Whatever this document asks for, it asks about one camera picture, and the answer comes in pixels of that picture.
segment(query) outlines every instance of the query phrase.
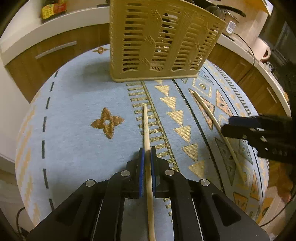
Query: round table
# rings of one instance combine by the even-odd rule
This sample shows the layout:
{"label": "round table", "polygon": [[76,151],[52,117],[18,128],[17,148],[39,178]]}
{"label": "round table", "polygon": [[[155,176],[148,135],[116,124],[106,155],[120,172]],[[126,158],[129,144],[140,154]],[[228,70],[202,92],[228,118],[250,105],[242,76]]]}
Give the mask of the round table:
{"label": "round table", "polygon": [[[53,74],[31,102],[17,140],[15,170],[33,223],[86,180],[107,180],[137,158],[145,103],[157,155],[188,179],[209,179],[256,219],[268,184],[266,161],[244,140],[232,139],[243,184],[223,139],[192,95],[197,91],[204,98],[221,125],[232,115],[257,115],[237,84],[209,61],[196,78],[116,83],[109,61],[109,50],[81,54]],[[154,209],[156,238],[173,240],[170,200],[155,199]],[[122,240],[147,239],[146,211],[143,199],[126,200]]]}

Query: black cable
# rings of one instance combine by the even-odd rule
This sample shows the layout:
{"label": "black cable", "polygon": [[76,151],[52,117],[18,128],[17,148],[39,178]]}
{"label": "black cable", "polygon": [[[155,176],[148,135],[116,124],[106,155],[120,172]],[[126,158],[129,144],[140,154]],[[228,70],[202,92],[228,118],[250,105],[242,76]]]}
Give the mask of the black cable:
{"label": "black cable", "polygon": [[[244,41],[244,39],[240,36],[240,35],[238,35],[238,34],[236,34],[238,37],[240,37],[241,38],[241,40],[242,41]],[[246,75],[251,71],[251,69],[254,67],[254,65],[255,65],[255,55],[254,55],[254,52],[253,52],[253,50],[251,49],[251,47],[246,43],[246,41],[244,41],[244,43],[249,47],[249,49],[252,51],[252,54],[253,54],[253,66],[248,70],[248,72],[243,76],[243,77],[241,77],[240,78],[240,80],[237,82],[237,84],[243,79],[243,78],[245,78],[246,77]]]}
{"label": "black cable", "polygon": [[285,210],[285,208],[289,205],[289,203],[292,202],[292,200],[294,199],[295,196],[296,196],[296,192],[295,192],[294,195],[291,197],[290,201],[288,201],[288,203],[283,207],[282,210],[279,211],[279,213],[278,213],[277,215],[275,215],[275,216],[274,216],[270,221],[268,221],[267,223],[260,225],[260,227],[263,227],[263,226],[265,226],[265,225],[271,223],[273,220],[275,220],[275,219],[276,219],[276,218],[277,218],[277,217],[278,217],[278,216],[279,216],[279,215]]}
{"label": "black cable", "polygon": [[19,217],[20,217],[20,212],[23,211],[25,209],[25,207],[22,207],[18,212],[17,212],[17,216],[16,216],[16,223],[17,223],[17,232],[19,235],[22,235],[21,231],[20,231],[20,226],[19,226]]}

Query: yellow plastic basket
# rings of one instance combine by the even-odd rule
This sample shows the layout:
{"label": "yellow plastic basket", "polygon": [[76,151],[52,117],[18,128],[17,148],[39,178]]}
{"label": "yellow plastic basket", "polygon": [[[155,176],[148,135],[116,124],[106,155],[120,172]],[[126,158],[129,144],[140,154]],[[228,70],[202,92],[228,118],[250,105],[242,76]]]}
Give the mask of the yellow plastic basket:
{"label": "yellow plastic basket", "polygon": [[111,0],[114,81],[195,77],[226,23],[182,0]]}

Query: wooden chopstick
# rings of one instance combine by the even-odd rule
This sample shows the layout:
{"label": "wooden chopstick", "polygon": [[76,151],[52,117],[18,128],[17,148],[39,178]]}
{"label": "wooden chopstick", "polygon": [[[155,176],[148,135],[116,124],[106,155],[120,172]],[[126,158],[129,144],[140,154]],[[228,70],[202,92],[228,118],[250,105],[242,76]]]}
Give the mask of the wooden chopstick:
{"label": "wooden chopstick", "polygon": [[234,162],[235,162],[235,164],[237,166],[237,169],[238,169],[239,174],[240,174],[240,176],[242,178],[242,181],[243,181],[243,183],[245,183],[246,180],[244,178],[244,173],[242,171],[242,167],[239,164],[239,161],[237,160],[237,156],[235,155],[235,153],[234,153],[234,151],[232,149],[232,146],[231,146],[228,138],[222,135],[221,126],[219,125],[217,119],[215,118],[215,116],[213,115],[213,113],[210,111],[210,109],[208,108],[208,106],[203,102],[202,98],[200,97],[200,95],[196,91],[193,92],[193,95],[196,98],[196,100],[202,105],[202,107],[204,108],[204,110],[206,111],[206,113],[209,115],[209,117],[214,122],[214,125],[217,128],[218,132],[223,137],[223,139],[224,139],[224,141],[225,141],[225,143],[226,143],[226,145],[227,145],[227,147],[228,147],[228,149],[229,149],[229,151],[230,151],[230,153],[231,153],[231,155],[233,157],[233,160],[234,160]]}
{"label": "wooden chopstick", "polygon": [[150,165],[150,139],[149,139],[149,126],[147,106],[144,105],[143,110],[144,122],[144,150],[145,150],[145,180],[146,180],[146,195],[147,195],[147,211],[148,211],[148,231],[149,241],[155,241],[154,230],[154,209],[153,209],[153,190],[152,190],[152,177]]}

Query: kitchen counter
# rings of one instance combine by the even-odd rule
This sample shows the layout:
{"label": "kitchen counter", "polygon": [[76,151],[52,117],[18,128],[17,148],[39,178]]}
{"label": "kitchen counter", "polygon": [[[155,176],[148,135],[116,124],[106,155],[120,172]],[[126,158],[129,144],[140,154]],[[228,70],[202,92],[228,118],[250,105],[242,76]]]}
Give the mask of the kitchen counter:
{"label": "kitchen counter", "polygon": [[[41,24],[40,19],[32,21],[19,31],[15,31],[10,36],[2,36],[0,39],[1,58],[4,65],[8,64],[16,56],[35,44],[48,39],[57,34],[91,25],[109,23],[109,7],[88,8],[65,14]],[[217,41],[218,44],[235,52],[249,63],[253,64],[253,57],[240,45],[239,42],[233,42],[229,38],[221,35]],[[255,60],[254,66],[267,80],[285,113],[291,116],[290,107],[284,97],[283,88],[279,85],[275,77],[264,70],[262,63]]]}

